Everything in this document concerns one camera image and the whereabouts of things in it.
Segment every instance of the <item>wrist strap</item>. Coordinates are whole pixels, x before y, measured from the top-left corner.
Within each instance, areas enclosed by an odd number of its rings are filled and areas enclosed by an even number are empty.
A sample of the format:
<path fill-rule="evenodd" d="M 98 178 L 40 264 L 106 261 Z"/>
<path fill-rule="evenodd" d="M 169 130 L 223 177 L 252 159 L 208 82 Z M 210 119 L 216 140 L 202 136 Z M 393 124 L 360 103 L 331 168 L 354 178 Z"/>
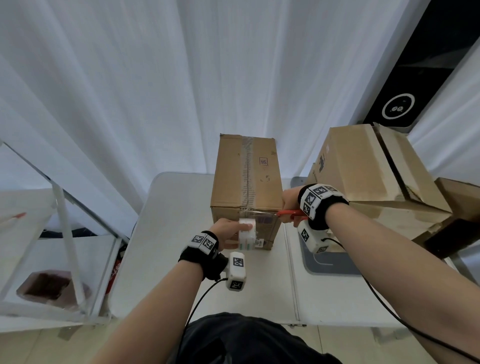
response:
<path fill-rule="evenodd" d="M 196 234 L 180 255 L 181 260 L 198 263 L 204 272 L 204 279 L 219 280 L 220 273 L 228 264 L 228 258 L 218 251 L 218 238 L 211 231 Z"/>
<path fill-rule="evenodd" d="M 298 195 L 300 209 L 308 216 L 308 224 L 314 230 L 327 230 L 327 209 L 336 203 L 349 205 L 348 200 L 336 188 L 328 184 L 313 183 L 304 186 Z"/>

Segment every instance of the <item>black cable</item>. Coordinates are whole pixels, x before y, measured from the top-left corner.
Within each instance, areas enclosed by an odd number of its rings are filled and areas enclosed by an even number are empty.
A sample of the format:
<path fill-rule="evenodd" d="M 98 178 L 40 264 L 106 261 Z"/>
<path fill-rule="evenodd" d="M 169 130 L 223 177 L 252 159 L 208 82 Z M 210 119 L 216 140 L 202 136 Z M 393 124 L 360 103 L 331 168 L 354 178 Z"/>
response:
<path fill-rule="evenodd" d="M 340 245 L 343 249 L 343 245 L 340 244 L 338 241 L 336 241 L 335 239 L 331 239 L 331 238 L 323 238 L 321 239 L 322 242 L 324 242 L 325 240 L 331 240 L 333 242 L 336 242 L 338 245 Z M 400 323 L 402 324 L 403 326 L 405 326 L 407 329 L 409 329 L 410 331 L 416 333 L 417 335 L 420 335 L 422 336 L 423 338 L 425 339 L 428 339 L 432 342 L 434 342 L 435 344 L 438 344 L 440 346 L 443 346 L 444 348 L 447 348 L 447 349 L 450 349 L 451 351 L 453 352 L 456 352 L 457 354 L 460 354 L 460 355 L 463 355 L 465 356 L 466 358 L 470 359 L 471 361 L 475 362 L 475 363 L 480 363 L 480 359 L 473 356 L 473 355 L 470 355 L 469 353 L 461 350 L 461 349 L 458 349 L 456 348 L 455 346 L 452 346 L 450 344 L 447 344 L 446 342 L 443 342 L 441 340 L 438 340 L 436 338 L 434 338 L 433 336 L 430 336 L 428 334 L 425 334 L 424 332 L 414 328 L 412 325 L 410 325 L 409 323 L 405 322 L 404 320 L 402 320 L 400 317 L 398 317 L 386 304 L 385 302 L 378 296 L 377 292 L 375 292 L 375 290 L 373 289 L 372 285 L 370 284 L 370 282 L 367 281 L 367 279 L 363 276 L 362 274 L 362 277 L 363 279 L 365 280 L 365 282 L 367 283 L 367 286 L 368 288 L 370 288 L 370 290 L 372 291 L 373 295 L 377 298 L 378 301 L 380 301 L 380 303 L 382 304 L 383 307 L 385 307 L 385 309 Z"/>
<path fill-rule="evenodd" d="M 177 350 L 177 358 L 175 359 L 175 361 L 177 361 L 178 358 L 179 358 L 180 348 L 181 348 L 181 344 L 182 344 L 182 342 L 183 342 L 183 337 L 185 336 L 185 332 L 187 331 L 187 327 L 188 327 L 188 324 L 190 323 L 190 320 L 192 319 L 193 313 L 195 312 L 195 310 L 197 309 L 198 305 L 200 304 L 200 302 L 202 301 L 202 299 L 205 297 L 205 295 L 206 295 L 213 287 L 215 287 L 218 283 L 223 282 L 223 281 L 225 281 L 225 280 L 228 280 L 228 278 L 219 279 L 219 280 L 216 281 L 214 284 L 212 284 L 212 285 L 210 286 L 210 288 L 205 291 L 205 293 L 203 294 L 203 296 L 200 297 L 200 299 L 198 300 L 197 304 L 196 304 L 195 307 L 193 308 L 193 311 L 192 311 L 192 313 L 190 314 L 190 317 L 188 318 L 187 323 L 185 324 L 185 328 L 183 329 L 183 332 L 182 332 L 182 335 L 181 335 L 181 338 L 180 338 L 179 349 Z"/>

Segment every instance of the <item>cardboard box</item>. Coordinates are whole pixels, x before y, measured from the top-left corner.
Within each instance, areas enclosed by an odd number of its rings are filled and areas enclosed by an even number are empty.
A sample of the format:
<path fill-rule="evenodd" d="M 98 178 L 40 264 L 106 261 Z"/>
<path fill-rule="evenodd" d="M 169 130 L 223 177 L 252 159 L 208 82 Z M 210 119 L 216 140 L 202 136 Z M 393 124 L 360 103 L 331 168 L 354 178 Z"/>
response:
<path fill-rule="evenodd" d="M 316 182 L 409 239 L 452 213 L 406 136 L 381 125 L 331 128 L 315 162 Z"/>
<path fill-rule="evenodd" d="M 413 241 L 444 259 L 480 239 L 480 187 L 447 178 L 437 178 L 435 184 L 453 215 Z"/>
<path fill-rule="evenodd" d="M 262 248 L 272 249 L 281 221 L 271 214 L 282 209 L 275 139 L 220 135 L 210 207 L 214 222 L 254 218 Z"/>

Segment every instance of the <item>white folding table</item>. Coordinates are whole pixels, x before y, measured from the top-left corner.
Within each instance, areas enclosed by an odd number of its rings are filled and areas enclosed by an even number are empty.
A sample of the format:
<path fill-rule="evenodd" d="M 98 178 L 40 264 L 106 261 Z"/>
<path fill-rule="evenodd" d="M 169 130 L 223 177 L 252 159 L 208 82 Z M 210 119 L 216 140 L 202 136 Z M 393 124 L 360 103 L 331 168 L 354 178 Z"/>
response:
<path fill-rule="evenodd" d="M 212 225 L 213 179 L 211 174 L 165 172 L 153 180 L 109 295 L 113 315 L 125 317 L 172 269 L 189 239 Z M 289 188 L 289 180 L 282 183 Z M 244 290 L 232 292 L 218 284 L 193 319 L 227 311 L 282 324 L 400 326 L 362 277 L 308 273 L 292 224 L 282 224 L 271 251 L 244 253 Z M 197 299 L 212 283 L 202 283 Z"/>

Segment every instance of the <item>black wristband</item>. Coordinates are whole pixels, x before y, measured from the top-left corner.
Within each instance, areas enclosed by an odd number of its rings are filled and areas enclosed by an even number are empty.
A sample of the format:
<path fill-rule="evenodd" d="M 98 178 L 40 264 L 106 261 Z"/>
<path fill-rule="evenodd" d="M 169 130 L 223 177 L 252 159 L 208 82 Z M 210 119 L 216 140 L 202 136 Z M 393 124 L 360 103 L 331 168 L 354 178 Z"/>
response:
<path fill-rule="evenodd" d="M 228 258 L 218 251 L 218 238 L 216 235 L 208 230 L 202 232 L 215 239 L 216 243 L 210 251 L 210 254 L 207 255 L 197 248 L 187 246 L 181 253 L 179 261 L 186 260 L 192 263 L 198 263 L 204 272 L 203 279 L 219 280 L 220 273 L 228 264 Z"/>
<path fill-rule="evenodd" d="M 303 194 L 305 193 L 307 188 L 315 186 L 315 185 L 316 185 L 316 183 L 312 183 L 312 184 L 307 184 L 306 186 L 302 187 L 302 189 L 299 192 L 299 196 L 298 196 L 298 203 L 299 204 L 300 204 L 300 201 L 301 201 L 301 197 L 303 196 Z M 320 205 L 318 205 L 318 207 L 315 210 L 315 218 L 313 220 L 310 219 L 310 218 L 308 219 L 308 224 L 310 225 L 310 227 L 314 230 L 327 230 L 328 225 L 325 221 L 325 214 L 327 212 L 327 209 L 331 205 L 337 204 L 337 203 L 343 203 L 343 204 L 349 205 L 348 201 L 346 199 L 340 197 L 340 196 L 330 196 L 329 198 L 326 198 L 325 200 L 322 200 Z"/>

